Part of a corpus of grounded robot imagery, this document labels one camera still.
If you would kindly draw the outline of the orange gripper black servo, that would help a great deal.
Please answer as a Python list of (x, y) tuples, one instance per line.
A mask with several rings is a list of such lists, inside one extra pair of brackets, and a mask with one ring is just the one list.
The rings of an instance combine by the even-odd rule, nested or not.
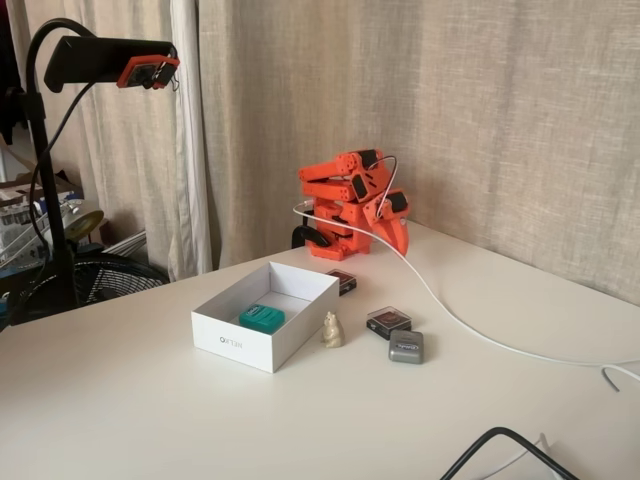
[(402, 256), (409, 249), (407, 219), (409, 202), (402, 189), (391, 189), (373, 194), (364, 203), (362, 213), (365, 223), (389, 243)]

